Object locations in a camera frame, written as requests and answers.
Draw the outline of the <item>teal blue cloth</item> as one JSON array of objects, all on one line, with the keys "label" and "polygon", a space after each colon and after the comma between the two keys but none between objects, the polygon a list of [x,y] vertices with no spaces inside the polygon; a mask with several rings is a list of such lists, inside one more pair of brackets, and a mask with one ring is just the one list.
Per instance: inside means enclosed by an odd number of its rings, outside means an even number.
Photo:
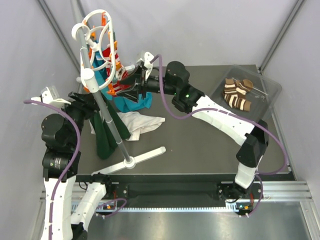
[{"label": "teal blue cloth", "polygon": [[[98,51],[96,51],[94,53],[92,67],[100,67],[104,63],[103,58],[103,53],[99,53]],[[102,89],[101,92],[107,100],[114,101],[115,106],[118,108],[120,112],[123,113],[138,111],[143,108],[150,108],[153,100],[152,94],[150,92],[146,94],[145,99],[142,99],[141,96],[139,96],[138,102],[134,102],[125,97],[119,97],[117,95],[111,96],[107,93],[107,91],[108,88],[105,87],[104,89]]]}]

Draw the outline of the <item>orange clothes peg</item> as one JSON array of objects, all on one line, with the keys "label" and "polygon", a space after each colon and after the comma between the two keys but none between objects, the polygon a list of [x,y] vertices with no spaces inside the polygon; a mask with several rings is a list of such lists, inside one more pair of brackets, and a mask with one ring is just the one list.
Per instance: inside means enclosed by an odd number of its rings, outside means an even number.
[{"label": "orange clothes peg", "polygon": [[119,73],[121,70],[122,70],[122,64],[121,64],[121,61],[120,61],[120,59],[119,59],[119,55],[118,55],[118,42],[117,41],[115,41],[114,43],[113,43],[113,51],[111,51],[110,52],[110,55],[109,55],[110,57],[111,57],[111,59],[113,59],[114,58],[114,64],[113,64],[113,66],[114,66],[114,68],[115,68],[115,71],[117,72],[117,73]]}]

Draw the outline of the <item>red white striped sock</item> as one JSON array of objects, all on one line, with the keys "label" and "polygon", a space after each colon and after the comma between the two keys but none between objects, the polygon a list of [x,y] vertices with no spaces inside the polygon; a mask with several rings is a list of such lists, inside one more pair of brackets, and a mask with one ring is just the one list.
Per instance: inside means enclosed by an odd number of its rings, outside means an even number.
[{"label": "red white striped sock", "polygon": [[[111,47],[110,47],[110,45],[108,44],[108,45],[107,45],[107,48],[102,51],[103,57],[106,58],[106,60],[107,60],[108,62],[111,62],[110,53],[111,53]],[[110,64],[107,64],[105,68],[106,68],[107,73],[109,74],[110,71],[111,71],[111,65],[110,65]]]}]

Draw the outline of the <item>white round clip hanger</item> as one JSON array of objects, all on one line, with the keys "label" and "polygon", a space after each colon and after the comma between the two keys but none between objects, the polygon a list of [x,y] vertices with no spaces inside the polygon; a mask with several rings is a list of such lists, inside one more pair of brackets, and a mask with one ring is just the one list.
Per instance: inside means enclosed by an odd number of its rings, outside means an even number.
[{"label": "white round clip hanger", "polygon": [[[87,26],[88,20],[94,15],[101,15],[101,25],[94,28],[89,28]],[[89,90],[90,93],[96,93],[106,87],[114,80],[116,75],[116,53],[115,53],[115,37],[113,30],[113,21],[110,14],[103,9],[96,9],[88,13],[80,23],[76,23],[72,30],[71,36],[74,40],[77,39],[77,33],[81,30],[84,30],[84,51],[81,53],[80,61],[80,79],[82,85]],[[110,44],[110,60],[103,57],[104,63],[96,68],[92,67],[94,62],[95,53],[99,52],[101,56],[102,53],[102,42],[105,34],[108,34],[109,44]],[[95,72],[105,68],[107,65],[110,66],[110,73],[108,78],[102,85],[99,85]]]}]

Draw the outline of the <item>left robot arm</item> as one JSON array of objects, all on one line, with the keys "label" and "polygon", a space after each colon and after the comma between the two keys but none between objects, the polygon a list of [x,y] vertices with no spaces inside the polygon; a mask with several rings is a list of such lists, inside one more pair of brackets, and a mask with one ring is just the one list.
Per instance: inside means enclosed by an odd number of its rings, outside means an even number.
[{"label": "left robot arm", "polygon": [[72,101],[63,100],[58,109],[69,117],[54,113],[41,123],[41,138],[46,146],[42,159],[46,193],[43,240],[86,240],[100,201],[114,191],[108,175],[95,173],[72,211],[72,193],[81,157],[81,131],[84,122],[97,113],[99,107],[91,94],[71,92],[68,96]]}]

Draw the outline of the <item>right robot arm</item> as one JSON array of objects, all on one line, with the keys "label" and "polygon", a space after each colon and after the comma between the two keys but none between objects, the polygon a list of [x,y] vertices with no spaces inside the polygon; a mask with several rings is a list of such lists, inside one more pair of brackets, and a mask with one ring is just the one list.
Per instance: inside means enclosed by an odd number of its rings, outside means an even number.
[{"label": "right robot arm", "polygon": [[269,144],[266,122],[246,119],[214,102],[189,83],[190,72],[179,61],[171,61],[166,68],[159,67],[157,76],[151,74],[152,70],[150,61],[141,61],[131,73],[116,83],[114,95],[134,102],[144,98],[147,93],[171,95],[173,106],[185,114],[181,119],[194,117],[232,138],[240,146],[236,154],[239,164],[233,192],[239,198],[249,195],[258,165]]}]

